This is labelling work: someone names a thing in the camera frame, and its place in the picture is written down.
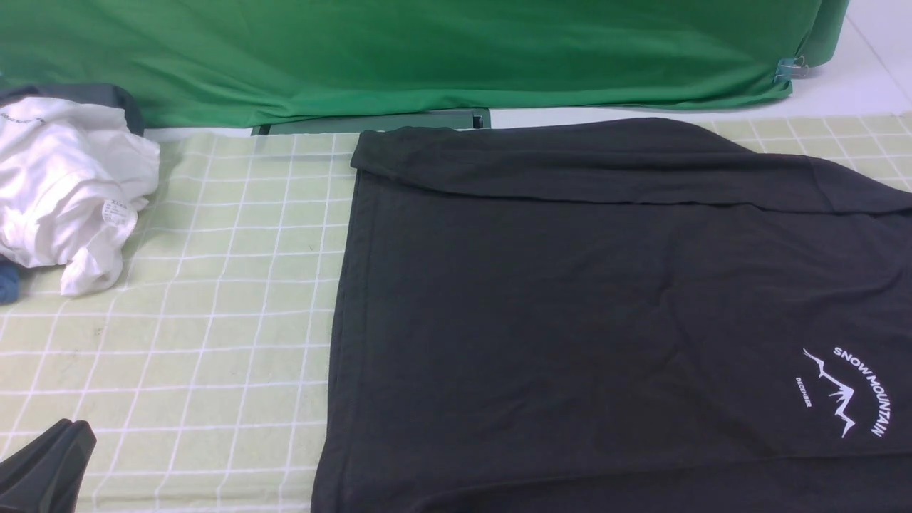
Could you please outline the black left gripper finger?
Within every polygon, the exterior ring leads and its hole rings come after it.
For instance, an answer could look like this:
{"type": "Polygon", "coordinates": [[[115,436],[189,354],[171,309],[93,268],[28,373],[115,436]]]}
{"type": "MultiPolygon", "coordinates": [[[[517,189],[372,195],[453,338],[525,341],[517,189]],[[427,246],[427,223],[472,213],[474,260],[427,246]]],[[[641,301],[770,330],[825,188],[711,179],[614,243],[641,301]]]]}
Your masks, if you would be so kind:
{"type": "Polygon", "coordinates": [[[61,419],[1,464],[2,512],[74,512],[97,439],[86,421],[61,419]]]}

